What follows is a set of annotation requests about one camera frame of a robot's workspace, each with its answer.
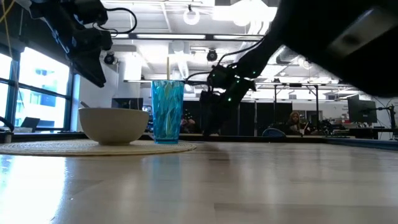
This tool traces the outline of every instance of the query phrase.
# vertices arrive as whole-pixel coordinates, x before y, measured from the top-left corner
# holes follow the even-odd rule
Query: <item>metal frame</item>
[[[10,57],[8,47],[0,44],[0,54],[4,54]],[[17,77],[19,80],[19,70],[20,70],[20,61],[21,61],[21,52],[12,50],[12,61],[11,61],[11,69],[9,79],[0,78],[0,83],[8,85],[8,93],[7,93],[7,104],[6,104],[6,115],[5,118],[10,121],[12,124],[15,124],[15,115],[17,108],[17,97],[18,91],[16,90],[16,82],[12,79],[13,77]],[[68,77],[67,83],[67,94],[59,94],[54,91],[44,90],[42,88],[37,88],[35,86],[26,85],[23,83],[19,83],[19,88],[32,90],[37,93],[43,93],[50,96],[61,97],[65,99],[65,116],[63,121],[63,128],[36,128],[37,131],[68,131],[70,130],[70,119],[72,114],[72,93],[73,93],[73,74],[70,73]]]

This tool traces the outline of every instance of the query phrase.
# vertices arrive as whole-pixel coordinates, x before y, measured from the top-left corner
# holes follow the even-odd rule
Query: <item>woman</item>
[[[286,123],[289,131],[287,134],[301,134],[300,132],[300,114],[297,111],[291,112],[289,120]]]

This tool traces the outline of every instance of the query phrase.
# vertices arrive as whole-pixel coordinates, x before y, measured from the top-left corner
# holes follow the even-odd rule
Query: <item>woven placemat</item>
[[[41,141],[0,144],[0,154],[26,156],[126,156],[191,151],[195,145],[154,144],[153,141],[134,141],[128,146],[100,146],[91,140]]]

